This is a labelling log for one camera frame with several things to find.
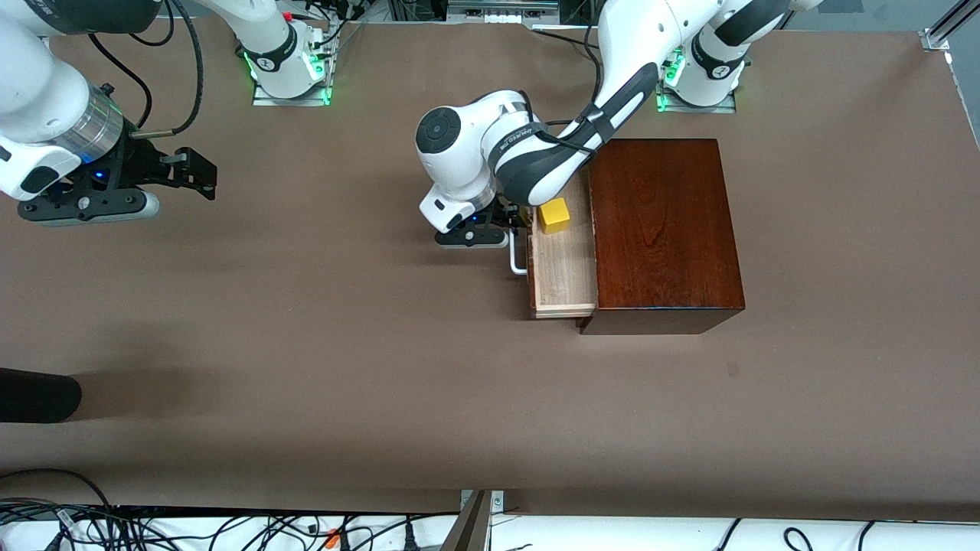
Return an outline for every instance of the wire bundle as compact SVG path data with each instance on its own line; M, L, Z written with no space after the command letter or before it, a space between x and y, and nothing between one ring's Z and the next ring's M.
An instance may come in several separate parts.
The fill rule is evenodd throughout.
M194 65L197 72L197 85L194 94L194 105L191 107L190 114L184 122L175 127L171 128L166 132L167 135L178 135L181 132L190 128L197 120L197 115L201 111L201 102L204 98L204 55L201 51L201 41L197 35L197 29L194 28L194 23L191 21L190 15L188 15L187 10L184 9L183 3L180 0L164 0L164 4L167 6L168 21L170 23L167 35L160 40L146 40L136 34L131 34L130 36L139 42L140 44L145 44L147 46L164 46L171 41L173 38L173 9L176 8L177 12L180 13L180 17L183 19L184 23L187 25L187 31L190 33L190 40L194 47ZM140 89L143 90L143 96L145 97L145 104L143 107L143 114L140 116L139 121L136 123L137 128L142 128L146 123L146 120L150 118L150 113L153 111L153 94L150 92L150 87L139 77L133 70L127 67L122 61L114 56L99 40L98 36L95 34L89 34L88 39L92 41L95 45L95 49L99 51L106 59L108 59L113 65L119 68L120 71L126 74L129 78L132 78Z
M45 551L58 551L65 541L75 551L77 545L97 545L105 551L151 551L152 548L163 551L184 551L176 545L178 541L209 541L208 551L215 551L218 539L222 534L242 527L256 519L266 520L266 525L252 536L241 551L267 551L270 543L277 537L294 539L302 546L303 551L314 551L334 538L340 538L341 551L356 551L367 546L367 551L374 548L375 539L397 527L413 521L440 516L455 516L458 513L432 513L412 515L404 521L387 526L377 532L368 526L350 526L357 518L356 515L345 516L339 529L322 532L319 518L316 524L304 529L296 526L303 516L282 516L255 512L229 518L217 530L205 535L167 535L152 523L157 520L148 517L149 510L143 508L120 508L109 503L105 493L87 477L63 469L29 469L16 471L0 476L0 480L13 476L35 474L50 474L70 476L85 483L98 497L99 506L59 504L35 498L9 497L0 498L0 526L20 521L51 520L56 516L59 530ZM79 534L78 524L88 521L84 534ZM348 535L358 531L366 531L369 536L351 549Z

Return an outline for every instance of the metal bracket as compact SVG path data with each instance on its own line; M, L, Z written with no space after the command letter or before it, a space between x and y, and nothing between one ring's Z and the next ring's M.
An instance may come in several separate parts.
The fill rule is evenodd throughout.
M439 551L486 551L490 516L498 507L499 512L504 511L504 492L464 490L462 503L463 510Z
M466 503L469 502L470 496L473 495L473 490L463 490L460 492L460 510L466 507ZM504 490L491 490L490 491L491 515L500 515L504 512Z
M980 12L980 0L957 0L934 25L919 33L926 51L949 50L949 38Z
M729 92L721 103L712 105L711 107L697 107L685 103L673 90L664 86L662 82L657 84L656 94L657 111L661 113L714 113L722 115L733 115L735 113L735 94L732 92Z
M943 40L938 44L932 42L932 34L929 28L919 32L919 39L922 40L922 49L927 52L948 52L950 51L950 41Z

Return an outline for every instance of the black strap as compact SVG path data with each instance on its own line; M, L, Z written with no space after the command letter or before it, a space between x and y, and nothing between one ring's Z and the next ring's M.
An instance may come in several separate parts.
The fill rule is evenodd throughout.
M609 143L613 139L613 135L615 134L613 120L605 111L596 107L596 104L590 103L579 116L579 119L582 125L588 125L594 128L596 133L599 134L599 137L602 138L604 144Z
M493 146L493 150L490 151L490 155L487 157L487 164L490 165L490 170L496 172L497 163L500 162L501 157L503 157L505 153L510 151L515 145L518 145L521 141L524 141L542 130L547 131L548 125L545 125L544 123L535 123L532 121L501 138L501 140L497 142L497 145Z
M287 27L289 28L289 36L286 37L286 41L278 48L262 54L245 48L245 54L259 70L266 73L275 73L279 70L282 62L286 61L296 51L296 44L298 42L296 28L293 25L287 25Z
M745 56L742 56L737 60L724 62L708 55L701 46L701 36L698 34L695 34L694 39L691 40L691 53L694 54L695 63L705 70L711 80L725 80L745 59Z
M789 9L790 0L752 0L721 24L714 35L728 46L741 46L753 34L772 23L772 20L781 18Z

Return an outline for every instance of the green led light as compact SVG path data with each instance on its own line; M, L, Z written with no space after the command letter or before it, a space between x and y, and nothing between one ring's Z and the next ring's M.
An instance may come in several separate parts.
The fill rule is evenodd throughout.
M667 74L664 79L668 86L677 85L677 81L680 80L680 74L682 71L684 71L684 65L684 56L682 55L678 55L677 59L670 64L670 67L667 68Z

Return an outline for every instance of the open drawer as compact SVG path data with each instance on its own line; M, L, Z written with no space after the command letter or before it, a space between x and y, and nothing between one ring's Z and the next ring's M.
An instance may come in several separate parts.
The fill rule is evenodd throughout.
M589 206L588 169L579 171L561 197L571 214L565 231L546 234L532 209L527 238L531 308L539 320L588 318L596 310L596 243Z

